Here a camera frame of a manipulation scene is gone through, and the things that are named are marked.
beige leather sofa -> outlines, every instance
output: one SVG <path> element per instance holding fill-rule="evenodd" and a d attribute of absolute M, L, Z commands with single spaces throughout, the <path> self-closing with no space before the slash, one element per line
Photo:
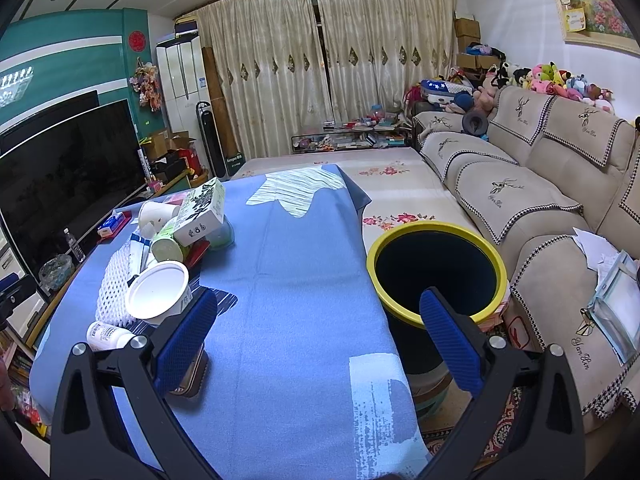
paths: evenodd
<path fill-rule="evenodd" d="M 620 118 L 515 87 L 489 119 L 485 142 L 459 133 L 460 116 L 419 114 L 420 154 L 504 259 L 512 343 L 564 348 L 589 433 L 619 404 L 636 408 L 640 360 L 621 366 L 583 315 L 597 276 L 570 236 L 590 231 L 640 258 L 640 142 Z"/>

framed painting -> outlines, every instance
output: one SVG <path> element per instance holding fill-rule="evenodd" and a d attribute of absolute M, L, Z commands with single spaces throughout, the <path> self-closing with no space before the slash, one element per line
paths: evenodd
<path fill-rule="evenodd" d="M 571 0 L 571 8 L 584 8 L 585 30 L 568 32 L 564 26 L 565 7 L 556 0 L 562 34 L 567 43 L 615 48 L 640 56 L 640 46 L 611 0 Z"/>

metal screw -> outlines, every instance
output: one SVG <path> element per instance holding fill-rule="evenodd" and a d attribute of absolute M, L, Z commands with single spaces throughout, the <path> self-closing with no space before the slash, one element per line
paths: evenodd
<path fill-rule="evenodd" d="M 86 351 L 86 345 L 84 343 L 75 344 L 71 351 L 73 355 L 82 355 Z"/>
<path fill-rule="evenodd" d="M 549 347 L 549 351 L 555 355 L 556 357 L 562 357 L 564 355 L 564 350 L 562 349 L 562 347 L 560 345 L 557 345 L 555 343 L 553 343 L 550 347 Z"/>
<path fill-rule="evenodd" d="M 502 350 L 503 348 L 505 348 L 505 346 L 507 346 L 507 342 L 499 335 L 494 335 L 489 338 L 489 345 L 491 345 L 492 348 Z"/>
<path fill-rule="evenodd" d="M 131 340 L 131 346 L 135 349 L 144 348 L 146 346 L 146 337 L 137 335 Z"/>

curtain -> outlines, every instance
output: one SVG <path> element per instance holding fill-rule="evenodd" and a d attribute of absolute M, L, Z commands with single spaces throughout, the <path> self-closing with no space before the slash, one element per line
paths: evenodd
<path fill-rule="evenodd" d="M 401 107 L 415 82 L 446 76 L 455 0 L 318 0 L 336 120 Z"/>
<path fill-rule="evenodd" d="M 333 119 L 311 0 L 220 0 L 196 12 L 245 157 L 291 153 L 291 137 Z"/>

white bowl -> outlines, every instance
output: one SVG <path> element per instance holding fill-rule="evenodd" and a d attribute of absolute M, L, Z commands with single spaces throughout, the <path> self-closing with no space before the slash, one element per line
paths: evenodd
<path fill-rule="evenodd" d="M 157 326 L 164 318 L 180 314 L 192 299 L 187 267 L 180 262 L 160 262 L 131 283 L 125 307 L 133 317 Z"/>

